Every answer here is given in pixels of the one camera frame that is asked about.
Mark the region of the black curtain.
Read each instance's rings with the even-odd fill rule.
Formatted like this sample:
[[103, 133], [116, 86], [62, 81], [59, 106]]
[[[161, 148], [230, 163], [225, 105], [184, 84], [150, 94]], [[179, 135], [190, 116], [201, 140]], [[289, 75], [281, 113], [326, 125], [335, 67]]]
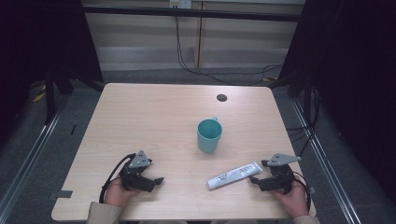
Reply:
[[280, 76], [292, 96], [317, 88], [396, 205], [396, 0], [305, 0]]
[[0, 0], [0, 146], [36, 81], [102, 81], [81, 0]]

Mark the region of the person's right beige sleeve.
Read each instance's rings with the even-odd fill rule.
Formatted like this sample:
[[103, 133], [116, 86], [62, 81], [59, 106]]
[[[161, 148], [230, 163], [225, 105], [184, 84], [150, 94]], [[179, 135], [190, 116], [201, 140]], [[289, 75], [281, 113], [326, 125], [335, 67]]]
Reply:
[[294, 224], [320, 224], [316, 217], [311, 216], [299, 216], [293, 219]]

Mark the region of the person's left hand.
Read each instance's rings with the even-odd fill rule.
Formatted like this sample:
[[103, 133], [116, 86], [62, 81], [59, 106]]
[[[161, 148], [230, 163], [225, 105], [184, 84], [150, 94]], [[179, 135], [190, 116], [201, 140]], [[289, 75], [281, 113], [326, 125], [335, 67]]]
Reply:
[[124, 208], [140, 193], [139, 189], [125, 189], [119, 178], [112, 180], [107, 188], [104, 203]]

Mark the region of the black metal stand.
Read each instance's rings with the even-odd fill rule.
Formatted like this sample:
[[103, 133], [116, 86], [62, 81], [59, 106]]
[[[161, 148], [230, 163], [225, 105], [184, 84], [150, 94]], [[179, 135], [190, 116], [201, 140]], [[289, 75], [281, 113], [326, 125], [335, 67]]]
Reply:
[[46, 74], [45, 85], [47, 103], [47, 116], [45, 123], [49, 124], [55, 115], [54, 73], [51, 67], [48, 69]]

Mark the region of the teal plastic cup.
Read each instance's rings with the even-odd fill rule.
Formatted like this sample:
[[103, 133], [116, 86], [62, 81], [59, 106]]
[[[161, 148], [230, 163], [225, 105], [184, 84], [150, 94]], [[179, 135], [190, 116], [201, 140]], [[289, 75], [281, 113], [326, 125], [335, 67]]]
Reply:
[[197, 143], [205, 153], [213, 153], [222, 136], [222, 126], [217, 117], [202, 120], [197, 126]]

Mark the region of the white toothpaste tube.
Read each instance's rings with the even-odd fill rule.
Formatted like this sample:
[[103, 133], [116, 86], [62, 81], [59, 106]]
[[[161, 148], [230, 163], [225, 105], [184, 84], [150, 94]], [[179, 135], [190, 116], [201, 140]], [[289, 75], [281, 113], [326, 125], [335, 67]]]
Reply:
[[206, 181], [206, 185], [208, 186], [209, 189], [217, 189], [229, 185], [233, 182], [247, 178], [250, 175], [258, 174], [261, 171], [262, 168], [260, 167], [260, 165], [254, 161], [252, 163], [240, 166], [221, 175], [212, 177]]

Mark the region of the person's right hand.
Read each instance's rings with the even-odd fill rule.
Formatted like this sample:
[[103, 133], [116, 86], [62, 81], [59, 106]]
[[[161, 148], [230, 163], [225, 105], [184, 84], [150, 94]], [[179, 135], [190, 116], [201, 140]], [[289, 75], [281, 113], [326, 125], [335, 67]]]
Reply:
[[304, 187], [297, 181], [292, 182], [289, 193], [284, 193], [279, 189], [272, 190], [271, 194], [280, 202], [292, 218], [309, 215]]

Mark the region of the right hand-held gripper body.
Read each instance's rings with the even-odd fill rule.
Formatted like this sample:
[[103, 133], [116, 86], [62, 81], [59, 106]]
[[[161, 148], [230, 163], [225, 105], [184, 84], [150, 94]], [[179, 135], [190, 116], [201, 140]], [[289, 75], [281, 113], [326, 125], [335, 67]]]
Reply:
[[294, 174], [290, 168], [290, 163], [297, 162], [301, 158], [290, 156], [286, 154], [276, 153], [268, 161], [271, 177], [261, 179], [259, 187], [261, 191], [271, 191], [283, 189], [285, 192], [290, 192], [291, 184], [294, 181]]

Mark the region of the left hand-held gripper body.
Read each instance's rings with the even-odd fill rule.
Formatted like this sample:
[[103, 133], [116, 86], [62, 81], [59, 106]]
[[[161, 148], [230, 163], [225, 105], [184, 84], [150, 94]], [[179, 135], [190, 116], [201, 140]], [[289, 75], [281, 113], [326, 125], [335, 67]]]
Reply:
[[153, 180], [142, 176], [149, 167], [148, 157], [143, 150], [132, 155], [120, 170], [120, 179], [125, 189], [140, 189], [147, 192], [154, 190]]

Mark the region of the person's left beige sleeve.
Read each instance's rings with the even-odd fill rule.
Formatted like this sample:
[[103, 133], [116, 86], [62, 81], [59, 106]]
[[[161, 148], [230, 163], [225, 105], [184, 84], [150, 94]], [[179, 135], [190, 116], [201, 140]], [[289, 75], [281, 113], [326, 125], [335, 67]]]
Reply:
[[121, 212], [121, 207], [91, 202], [86, 224], [119, 224]]

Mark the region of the person's beige sleeve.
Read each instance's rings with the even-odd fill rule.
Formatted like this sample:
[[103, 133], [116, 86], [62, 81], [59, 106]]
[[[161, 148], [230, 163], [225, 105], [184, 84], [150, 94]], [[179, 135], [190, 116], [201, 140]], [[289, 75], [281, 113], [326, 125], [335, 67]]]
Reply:
[[299, 216], [293, 219], [294, 224], [320, 224], [316, 217], [311, 216]]
[[121, 207], [91, 202], [86, 224], [119, 224], [121, 212]]

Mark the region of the metal floor rail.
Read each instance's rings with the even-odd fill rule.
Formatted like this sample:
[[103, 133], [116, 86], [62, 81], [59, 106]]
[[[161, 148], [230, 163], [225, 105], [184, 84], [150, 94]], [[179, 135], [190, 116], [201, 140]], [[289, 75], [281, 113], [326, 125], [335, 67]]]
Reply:
[[349, 196], [345, 188], [342, 186], [336, 172], [334, 171], [332, 164], [327, 157], [327, 154], [324, 150], [324, 147], [318, 140], [317, 135], [313, 128], [308, 125], [308, 121], [304, 118], [304, 110], [301, 104], [293, 100], [292, 101], [293, 108], [295, 113], [298, 117], [298, 120], [303, 126], [305, 135], [308, 137], [308, 143], [312, 147], [317, 159], [318, 163], [326, 176], [326, 179], [332, 189], [332, 193], [338, 202], [344, 217], [348, 224], [362, 224], [361, 219], [357, 213], [355, 206], [353, 205], [352, 201], [350, 200]]
[[47, 121], [47, 103], [29, 103], [0, 152], [0, 224], [5, 224], [23, 188], [53, 136], [70, 96], [55, 99], [55, 112]]

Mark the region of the black horizontal bar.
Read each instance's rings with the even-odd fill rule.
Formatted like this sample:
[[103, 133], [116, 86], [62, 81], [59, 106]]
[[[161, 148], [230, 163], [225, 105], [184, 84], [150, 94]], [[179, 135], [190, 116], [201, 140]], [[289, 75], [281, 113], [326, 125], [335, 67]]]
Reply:
[[250, 21], [298, 22], [303, 18], [300, 15], [291, 15], [291, 14], [268, 14], [268, 13], [235, 12], [235, 11], [206, 10], [206, 9], [122, 7], [122, 6], [91, 5], [91, 4], [83, 4], [82, 8], [87, 13], [190, 17], [190, 18], [250, 20]]

